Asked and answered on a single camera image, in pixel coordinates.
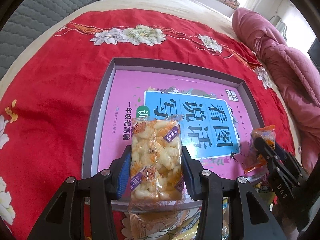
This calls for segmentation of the orange snack packet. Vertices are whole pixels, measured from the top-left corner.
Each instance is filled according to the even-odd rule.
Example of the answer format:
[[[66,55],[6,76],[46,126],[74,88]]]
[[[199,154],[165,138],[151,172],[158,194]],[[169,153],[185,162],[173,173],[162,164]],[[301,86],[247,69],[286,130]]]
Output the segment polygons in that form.
[[[244,161],[244,173],[252,172],[266,165],[266,158],[263,156],[263,150],[266,146],[275,150],[276,132],[275,126],[265,126],[263,128],[253,129],[249,142],[249,150]]]

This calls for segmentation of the clear rice cracker snack pack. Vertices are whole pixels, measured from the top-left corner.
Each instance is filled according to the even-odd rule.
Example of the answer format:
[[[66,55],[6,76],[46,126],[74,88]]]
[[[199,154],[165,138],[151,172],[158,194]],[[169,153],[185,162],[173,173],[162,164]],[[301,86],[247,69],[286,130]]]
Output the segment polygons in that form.
[[[184,201],[183,119],[132,119],[130,194],[135,208],[153,210]]]

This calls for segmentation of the pink and blue book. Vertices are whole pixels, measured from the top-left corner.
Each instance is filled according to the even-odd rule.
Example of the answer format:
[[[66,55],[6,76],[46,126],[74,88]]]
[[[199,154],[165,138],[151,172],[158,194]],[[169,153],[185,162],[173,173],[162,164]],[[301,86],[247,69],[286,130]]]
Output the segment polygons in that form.
[[[131,119],[183,115],[182,144],[221,177],[244,174],[252,124],[237,89],[177,75],[115,72],[101,134],[97,168],[109,167],[131,142]]]

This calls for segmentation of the pink quilted duvet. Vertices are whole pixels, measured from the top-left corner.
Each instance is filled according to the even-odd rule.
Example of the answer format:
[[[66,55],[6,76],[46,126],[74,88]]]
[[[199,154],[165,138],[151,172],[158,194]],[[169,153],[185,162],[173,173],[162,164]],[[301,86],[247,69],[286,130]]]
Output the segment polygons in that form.
[[[232,18],[237,37],[264,63],[300,132],[303,167],[312,172],[319,158],[319,72],[298,49],[289,47],[264,16],[238,8]]]

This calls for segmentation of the grey shallow cardboard box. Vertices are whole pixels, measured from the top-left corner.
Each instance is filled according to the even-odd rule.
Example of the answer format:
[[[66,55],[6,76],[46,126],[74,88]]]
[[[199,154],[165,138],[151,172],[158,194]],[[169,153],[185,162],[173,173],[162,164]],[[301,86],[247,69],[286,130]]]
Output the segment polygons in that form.
[[[244,80],[170,61],[115,58],[102,78],[88,122],[82,178],[110,166],[131,143],[131,119],[182,115],[182,144],[222,178],[244,174],[250,133],[264,125]]]

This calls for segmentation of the red floral blanket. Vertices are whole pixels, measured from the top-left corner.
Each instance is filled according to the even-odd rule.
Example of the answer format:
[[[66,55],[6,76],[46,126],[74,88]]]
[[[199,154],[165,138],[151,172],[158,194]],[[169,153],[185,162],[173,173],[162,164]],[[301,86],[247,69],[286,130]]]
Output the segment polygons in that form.
[[[217,28],[157,11],[86,12],[58,28],[1,98],[1,217],[26,239],[68,176],[80,177],[89,115],[114,57],[175,61],[246,81],[279,144],[295,150],[287,113],[252,67],[257,58]]]

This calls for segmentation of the beige bed sheet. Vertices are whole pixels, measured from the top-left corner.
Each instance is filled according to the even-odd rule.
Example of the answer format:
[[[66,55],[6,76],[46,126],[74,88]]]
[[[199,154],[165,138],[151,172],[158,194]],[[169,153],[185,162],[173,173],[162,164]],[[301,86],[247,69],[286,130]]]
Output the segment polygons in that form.
[[[1,76],[1,89],[6,90],[16,74],[24,64],[53,36],[59,29],[89,11],[111,11],[118,9],[143,9],[158,11],[174,15],[186,20],[203,23],[210,28],[238,40],[232,28],[231,19],[220,12],[192,0],[104,0],[86,5],[62,20],[59,20],[49,29],[43,31],[37,38],[18,54],[17,59],[10,65],[9,69]]]

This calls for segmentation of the grey quilted headboard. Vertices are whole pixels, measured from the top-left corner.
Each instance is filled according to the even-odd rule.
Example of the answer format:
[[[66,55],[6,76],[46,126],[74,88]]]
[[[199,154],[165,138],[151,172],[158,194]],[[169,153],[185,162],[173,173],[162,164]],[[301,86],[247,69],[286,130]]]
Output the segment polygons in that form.
[[[96,0],[24,0],[1,29],[1,77],[35,39]]]

